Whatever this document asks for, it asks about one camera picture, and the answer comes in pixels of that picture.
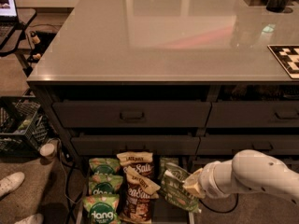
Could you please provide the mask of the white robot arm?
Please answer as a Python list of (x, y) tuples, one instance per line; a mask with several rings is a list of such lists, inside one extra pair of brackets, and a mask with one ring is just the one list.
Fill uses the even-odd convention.
[(299, 174), (283, 161), (252, 149), (239, 151), (228, 161), (206, 164), (183, 181), (183, 188), (199, 199), (261, 192), (299, 205)]

